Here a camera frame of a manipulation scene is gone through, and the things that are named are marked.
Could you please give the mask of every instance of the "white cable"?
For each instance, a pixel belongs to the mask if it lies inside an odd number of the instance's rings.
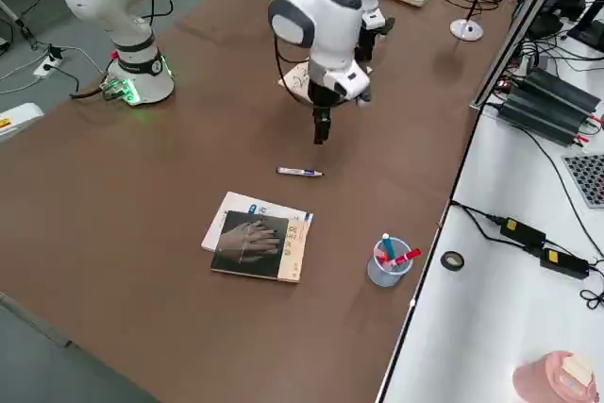
[[[8,90],[8,91],[6,91],[6,92],[0,92],[0,94],[17,93],[17,92],[20,92],[20,91],[22,91],[22,90],[28,89],[29,87],[31,87],[32,85],[37,84],[38,82],[40,82],[40,78],[39,78],[39,77],[38,77],[38,78],[36,78],[36,79],[34,79],[34,81],[33,81],[33,82],[30,82],[29,84],[24,85],[23,87],[20,87],[20,88],[18,88],[18,89],[14,89],[14,90]]]
[[[86,54],[86,51],[84,49],[80,49],[79,47],[75,47],[75,46],[59,46],[57,44],[53,44],[53,46],[58,47],[59,49],[72,49],[74,51],[81,52],[82,54],[84,54],[84,56],[86,57],[86,59],[88,59],[88,60],[91,61],[91,63],[96,67],[96,69],[98,70],[98,72],[101,75],[105,73],[103,70],[101,70],[101,67],[98,66],[93,59],[91,59],[91,56],[89,56],[88,54]]]
[[[4,80],[9,76],[14,75],[15,73],[17,73],[18,71],[23,70],[24,68],[27,68],[30,65],[33,65],[34,63],[39,62],[40,60],[44,59],[46,56],[48,55],[48,51],[45,51],[41,56],[37,56],[36,59],[31,60],[29,63],[26,63],[23,66],[20,66],[19,68],[15,68],[14,70],[12,70],[10,73],[6,73],[5,75],[3,75],[2,77],[0,77],[0,80]]]

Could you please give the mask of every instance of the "marker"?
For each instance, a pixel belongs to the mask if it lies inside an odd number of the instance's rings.
[[[316,170],[302,170],[302,169],[288,169],[287,167],[277,167],[277,173],[283,175],[296,175],[296,176],[323,176],[321,172]]]
[[[386,249],[386,258],[388,260],[394,260],[396,254],[394,253],[393,242],[390,241],[390,235],[388,233],[381,235],[381,243],[384,244],[384,248]]]
[[[422,251],[421,250],[419,250],[419,249],[413,249],[412,251],[406,253],[405,255],[401,255],[400,257],[396,257],[394,260],[387,261],[384,264],[387,264],[387,265],[389,265],[389,266],[391,266],[391,267],[394,268],[395,266],[397,266],[397,265],[399,265],[401,263],[404,263],[405,261],[416,259],[420,255],[422,255]]]

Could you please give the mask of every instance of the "brown table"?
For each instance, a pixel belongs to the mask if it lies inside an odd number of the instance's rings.
[[[442,0],[382,0],[372,106],[336,109],[319,147],[276,84],[268,2],[206,0],[163,34],[170,100],[65,103],[0,146],[0,290],[167,403],[375,398],[423,262],[383,290],[367,259],[384,231],[428,251],[512,12],[467,43]],[[315,213],[299,285],[210,272],[227,191]]]

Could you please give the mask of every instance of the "red marker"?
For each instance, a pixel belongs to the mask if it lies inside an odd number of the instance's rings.
[[[392,267],[395,267],[395,266],[397,266],[397,264],[404,263],[405,261],[408,261],[408,260],[416,259],[420,255],[422,255],[421,250],[413,249],[412,251],[406,253],[405,255],[401,255],[400,257],[396,257],[396,259],[394,259],[394,260],[388,261],[386,264],[388,264]]]

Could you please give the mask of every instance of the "floor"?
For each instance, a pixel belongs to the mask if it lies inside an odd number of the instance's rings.
[[[24,11],[37,0],[4,0],[16,11]],[[156,19],[156,30],[170,26],[203,0],[174,0],[175,12]],[[158,11],[168,0],[158,0]],[[136,6],[147,12],[148,2]],[[26,16],[27,23],[41,42],[70,45],[84,49],[101,67],[109,61],[112,50],[107,35],[93,25],[84,25],[66,8],[63,0],[42,0]],[[8,28],[0,23],[0,37],[8,38]],[[32,51],[20,37],[9,52],[0,57],[0,78],[13,68],[24,65],[40,54]],[[0,92],[19,88],[33,80],[35,65],[7,79],[0,80]],[[82,86],[98,77],[94,66],[77,51],[69,51],[62,69],[76,76]],[[0,112],[25,102],[37,103],[48,112],[64,102],[75,88],[72,79],[55,74],[32,88],[0,94]],[[62,347],[49,340],[0,305],[0,401],[7,403],[155,403],[156,400],[115,373],[85,351],[71,345]]]

